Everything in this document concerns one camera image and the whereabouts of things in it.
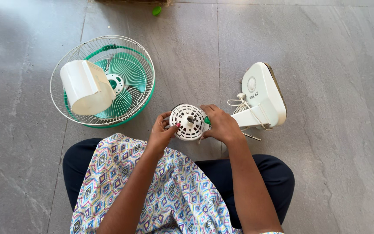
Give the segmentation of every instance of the wire fan grill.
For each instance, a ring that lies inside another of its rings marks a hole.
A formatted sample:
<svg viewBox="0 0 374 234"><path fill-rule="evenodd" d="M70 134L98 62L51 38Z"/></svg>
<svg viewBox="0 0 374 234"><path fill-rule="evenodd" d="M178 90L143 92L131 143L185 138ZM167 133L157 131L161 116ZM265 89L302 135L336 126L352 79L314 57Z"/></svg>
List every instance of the wire fan grill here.
<svg viewBox="0 0 374 234"><path fill-rule="evenodd" d="M175 135L184 141L199 139L205 132L205 116L195 106L182 104L174 108L169 117L169 125L180 123L181 126Z"/></svg>
<svg viewBox="0 0 374 234"><path fill-rule="evenodd" d="M103 69L116 91L116 99L108 109L94 115L71 111L60 69L73 60L88 60ZM143 109L153 93L154 82L154 65L144 47L127 37L102 36L77 46L59 61L50 80L50 93L57 109L68 119L92 127L113 127Z"/></svg>

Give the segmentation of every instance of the finger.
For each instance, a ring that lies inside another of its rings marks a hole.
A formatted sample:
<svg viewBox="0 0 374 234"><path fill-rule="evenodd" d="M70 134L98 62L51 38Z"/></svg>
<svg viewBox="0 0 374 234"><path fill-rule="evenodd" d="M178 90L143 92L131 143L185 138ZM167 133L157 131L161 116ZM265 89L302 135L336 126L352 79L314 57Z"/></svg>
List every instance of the finger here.
<svg viewBox="0 0 374 234"><path fill-rule="evenodd" d="M169 125L169 120L163 120L163 127L166 127Z"/></svg>
<svg viewBox="0 0 374 234"><path fill-rule="evenodd" d="M162 122L165 118L167 118L167 117L170 116L170 115L171 115L171 111L161 113L161 114L157 117L157 119L155 120L155 123Z"/></svg>
<svg viewBox="0 0 374 234"><path fill-rule="evenodd" d="M209 107L214 111L220 110L215 104L210 104Z"/></svg>
<svg viewBox="0 0 374 234"><path fill-rule="evenodd" d="M200 137L200 139L204 140L208 137L212 137L213 136L213 130L207 130L205 132L203 132L203 135Z"/></svg>
<svg viewBox="0 0 374 234"><path fill-rule="evenodd" d="M214 112L213 109L210 108L209 105L200 105L200 108L205 111L205 114L209 115Z"/></svg>
<svg viewBox="0 0 374 234"><path fill-rule="evenodd" d="M180 126L181 126L181 124L177 123L177 124L173 125L172 127L169 127L165 132L168 134L168 136L171 136L178 131Z"/></svg>

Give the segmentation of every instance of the printed fabric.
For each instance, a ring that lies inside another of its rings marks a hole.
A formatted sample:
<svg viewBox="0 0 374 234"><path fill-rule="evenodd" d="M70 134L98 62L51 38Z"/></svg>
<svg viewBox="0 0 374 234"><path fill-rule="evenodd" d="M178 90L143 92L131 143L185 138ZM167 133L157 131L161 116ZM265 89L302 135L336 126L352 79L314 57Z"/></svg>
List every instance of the printed fabric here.
<svg viewBox="0 0 374 234"><path fill-rule="evenodd" d="M80 189L71 234L94 234L147 145L122 134L99 142ZM148 189L137 234L241 234L221 195L183 153L166 148Z"/></svg>

